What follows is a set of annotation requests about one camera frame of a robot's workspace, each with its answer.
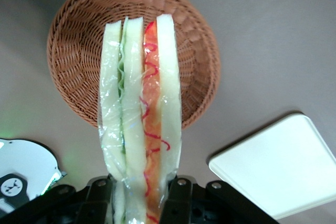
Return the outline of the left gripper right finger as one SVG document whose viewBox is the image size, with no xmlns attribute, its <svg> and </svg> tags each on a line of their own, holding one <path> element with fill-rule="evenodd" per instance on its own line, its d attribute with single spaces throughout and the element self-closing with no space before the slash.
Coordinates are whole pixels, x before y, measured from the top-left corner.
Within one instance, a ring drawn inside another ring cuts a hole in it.
<svg viewBox="0 0 336 224">
<path fill-rule="evenodd" d="M 259 223 L 278 221 L 228 183 L 215 180 L 201 187 L 181 177 L 170 182 L 159 223 Z"/>
</svg>

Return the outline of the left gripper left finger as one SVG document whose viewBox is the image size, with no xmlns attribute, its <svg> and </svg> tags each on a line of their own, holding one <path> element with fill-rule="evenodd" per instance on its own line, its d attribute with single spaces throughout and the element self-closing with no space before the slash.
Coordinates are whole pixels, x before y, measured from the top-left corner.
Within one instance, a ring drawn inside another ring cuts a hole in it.
<svg viewBox="0 0 336 224">
<path fill-rule="evenodd" d="M 113 223 L 113 181 L 101 178 L 76 191 L 59 185 L 1 218 L 1 223 Z"/>
</svg>

